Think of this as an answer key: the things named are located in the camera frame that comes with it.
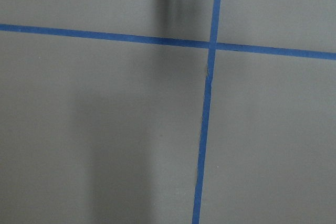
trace blue tape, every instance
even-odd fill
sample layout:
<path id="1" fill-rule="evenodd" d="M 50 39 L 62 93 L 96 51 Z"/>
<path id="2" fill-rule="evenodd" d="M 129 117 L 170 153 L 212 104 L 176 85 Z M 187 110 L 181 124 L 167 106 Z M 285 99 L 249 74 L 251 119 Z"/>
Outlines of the blue tape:
<path id="1" fill-rule="evenodd" d="M 58 35 L 58 36 L 78 37 L 78 38 L 106 39 L 106 40 L 138 42 L 145 44 L 158 44 L 158 45 L 179 46 L 179 47 L 196 47 L 196 48 L 209 47 L 209 42 L 205 41 L 157 38 L 157 37 L 113 34 L 113 33 L 99 33 L 96 31 L 81 31 L 81 30 L 69 30 L 69 29 L 58 29 L 58 28 L 36 27 L 36 26 L 18 26 L 18 25 L 0 24 L 0 30 L 16 31 L 20 33 L 30 33 L 30 34 L 48 34 L 48 35 Z"/>
<path id="2" fill-rule="evenodd" d="M 212 79 L 213 79 L 213 74 L 214 74 L 220 7 L 221 7 L 221 0 L 214 0 L 213 11 L 212 11 L 212 21 L 211 21 L 209 51 L 208 51 L 208 62 L 207 62 L 208 63 L 208 66 L 207 66 L 208 74 L 205 79 L 202 127 L 201 127 L 201 137 L 200 137 L 200 148 L 198 151 L 197 181 L 196 181 L 196 186 L 195 186 L 192 224 L 199 224 L 200 222 L 199 216 L 201 212 L 206 142 L 207 142 L 207 136 L 208 136 L 209 114 L 210 114 L 210 104 L 211 104 L 211 88 L 212 88 Z"/>
<path id="3" fill-rule="evenodd" d="M 217 50 L 254 52 L 258 54 L 283 55 L 283 56 L 336 60 L 336 53 L 334 52 L 318 52 L 318 51 L 308 51 L 308 50 L 299 50 L 299 49 L 261 47 L 261 46 L 225 44 L 225 43 L 217 43 L 216 48 Z"/>

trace blue line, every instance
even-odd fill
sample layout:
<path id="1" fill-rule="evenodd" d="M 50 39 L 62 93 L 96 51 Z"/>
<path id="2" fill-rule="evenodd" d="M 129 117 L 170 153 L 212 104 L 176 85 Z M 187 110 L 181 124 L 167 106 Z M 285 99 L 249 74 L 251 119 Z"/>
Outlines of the blue line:
<path id="1" fill-rule="evenodd" d="M 205 79 L 202 127 L 201 127 L 201 137 L 200 137 L 200 148 L 198 151 L 197 182 L 195 186 L 195 198 L 194 198 L 192 224 L 199 224 L 200 222 L 199 216 L 201 213 L 201 200 L 202 200 L 202 190 L 203 190 L 206 142 L 207 142 L 207 136 L 208 136 L 209 114 L 210 114 L 210 104 L 211 104 L 211 88 L 212 88 L 212 79 L 213 79 L 213 74 L 214 74 L 220 7 L 221 7 L 221 0 L 214 0 L 213 11 L 212 11 L 212 21 L 211 21 L 209 51 L 208 51 L 208 66 L 207 66 L 208 74 Z"/>
<path id="2" fill-rule="evenodd" d="M 58 35 L 58 36 L 78 37 L 78 38 L 128 41 L 128 42 L 138 42 L 145 44 L 209 48 L 209 43 L 205 41 L 157 38 L 157 37 L 113 34 L 113 33 L 99 33 L 96 31 L 81 31 L 81 30 L 69 30 L 69 29 L 58 29 L 58 28 L 36 27 L 36 26 L 18 26 L 7 24 L 0 24 L 0 30 L 16 31 L 20 33 L 30 33 L 30 34 L 48 34 L 48 35 Z"/>
<path id="3" fill-rule="evenodd" d="M 336 53 L 334 52 L 318 52 L 318 51 L 308 51 L 299 49 L 261 47 L 261 46 L 225 44 L 225 43 L 217 43 L 216 48 L 218 50 L 227 50 L 227 51 L 254 52 L 269 55 L 284 55 L 294 57 L 336 60 Z"/>

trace vertical blue line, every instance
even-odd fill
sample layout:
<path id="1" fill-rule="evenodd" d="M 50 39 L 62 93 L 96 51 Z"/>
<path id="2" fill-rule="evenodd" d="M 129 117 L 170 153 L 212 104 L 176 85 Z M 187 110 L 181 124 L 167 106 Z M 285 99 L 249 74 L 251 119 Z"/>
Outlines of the vertical blue line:
<path id="1" fill-rule="evenodd" d="M 221 6 L 221 0 L 214 0 L 213 10 L 212 10 L 210 42 L 209 42 L 209 50 L 208 50 L 208 66 L 207 66 L 208 74 L 205 79 L 205 88 L 204 88 L 202 127 L 201 127 L 201 138 L 200 138 L 200 149 L 198 151 L 197 182 L 196 182 L 196 187 L 195 187 L 192 224 L 199 224 L 200 222 L 199 216 L 201 213 L 206 141 L 207 141 L 207 135 L 208 135 L 210 102 L 211 102 L 211 85 L 212 85 L 212 79 L 213 79 L 213 74 L 214 74 L 220 6 Z"/>

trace floor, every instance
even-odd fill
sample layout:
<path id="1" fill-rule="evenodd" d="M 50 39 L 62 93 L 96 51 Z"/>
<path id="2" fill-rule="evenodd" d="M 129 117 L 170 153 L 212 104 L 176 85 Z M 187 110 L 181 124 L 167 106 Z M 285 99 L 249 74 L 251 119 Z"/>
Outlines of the floor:
<path id="1" fill-rule="evenodd" d="M 0 6 L 1 223 L 336 223 L 335 0 Z"/>

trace gray surface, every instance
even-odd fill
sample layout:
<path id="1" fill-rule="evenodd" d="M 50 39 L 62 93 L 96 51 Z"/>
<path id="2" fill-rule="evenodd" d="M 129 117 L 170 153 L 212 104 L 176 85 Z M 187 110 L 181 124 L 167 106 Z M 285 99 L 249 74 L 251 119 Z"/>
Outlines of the gray surface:
<path id="1" fill-rule="evenodd" d="M 0 23 L 209 40 L 213 0 L 0 0 Z"/>
<path id="2" fill-rule="evenodd" d="M 335 0 L 222 0 L 218 42 L 336 52 Z"/>
<path id="3" fill-rule="evenodd" d="M 201 224 L 335 223 L 335 72 L 217 52 Z"/>
<path id="4" fill-rule="evenodd" d="M 0 32 L 0 222 L 190 223 L 207 51 Z"/>

